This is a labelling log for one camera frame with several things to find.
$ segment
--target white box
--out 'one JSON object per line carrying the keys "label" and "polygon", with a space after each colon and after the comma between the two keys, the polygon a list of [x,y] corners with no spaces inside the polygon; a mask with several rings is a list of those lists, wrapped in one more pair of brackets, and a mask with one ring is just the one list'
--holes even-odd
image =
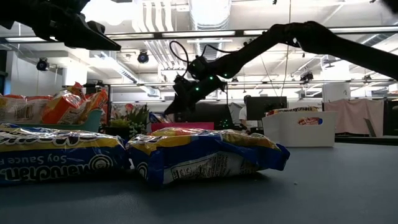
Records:
{"label": "white box", "polygon": [[[262,119],[264,135],[285,147],[333,147],[337,112],[286,112]],[[300,125],[302,118],[320,118],[322,124]]]}

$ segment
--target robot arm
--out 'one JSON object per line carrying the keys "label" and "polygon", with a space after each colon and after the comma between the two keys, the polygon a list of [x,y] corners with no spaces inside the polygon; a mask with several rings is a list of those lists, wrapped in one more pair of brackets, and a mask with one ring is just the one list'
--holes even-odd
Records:
{"label": "robot arm", "polygon": [[176,78],[176,96],[165,114],[181,112],[187,108],[193,110],[195,103],[212,91],[217,88],[224,90],[226,83],[218,76],[233,78],[246,63],[278,43],[300,47],[310,53],[333,55],[398,80],[398,67],[394,66],[398,56],[394,54],[338,37],[316,22],[276,24],[239,51],[214,62],[197,57],[188,65],[188,71],[197,81]]}
{"label": "robot arm", "polygon": [[104,35],[105,26],[85,21],[80,13],[90,0],[3,0],[0,26],[11,29],[14,21],[33,29],[37,37],[67,47],[88,50],[120,50],[121,46]]}

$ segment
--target gray table surface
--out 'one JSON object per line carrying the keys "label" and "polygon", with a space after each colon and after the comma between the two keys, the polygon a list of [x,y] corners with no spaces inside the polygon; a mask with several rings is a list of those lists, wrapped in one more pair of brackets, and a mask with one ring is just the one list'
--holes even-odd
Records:
{"label": "gray table surface", "polygon": [[283,172],[162,190],[133,177],[3,187],[0,223],[398,223],[396,146],[290,152]]}

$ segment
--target computer monitor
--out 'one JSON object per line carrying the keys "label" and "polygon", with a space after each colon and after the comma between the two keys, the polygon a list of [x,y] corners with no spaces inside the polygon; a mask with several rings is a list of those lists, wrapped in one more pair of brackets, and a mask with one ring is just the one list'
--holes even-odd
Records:
{"label": "computer monitor", "polygon": [[275,109],[287,108],[287,97],[279,96],[252,96],[246,103],[248,121],[259,121],[266,116],[266,112]]}

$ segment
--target person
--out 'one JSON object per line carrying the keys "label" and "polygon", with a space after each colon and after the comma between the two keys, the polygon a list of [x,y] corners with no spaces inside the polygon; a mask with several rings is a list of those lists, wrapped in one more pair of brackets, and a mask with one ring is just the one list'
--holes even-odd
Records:
{"label": "person", "polygon": [[248,121],[248,109],[246,108],[246,105],[248,104],[249,97],[251,97],[251,95],[244,96],[244,107],[239,112],[239,120],[241,121],[241,124],[248,129],[257,127],[257,121]]}

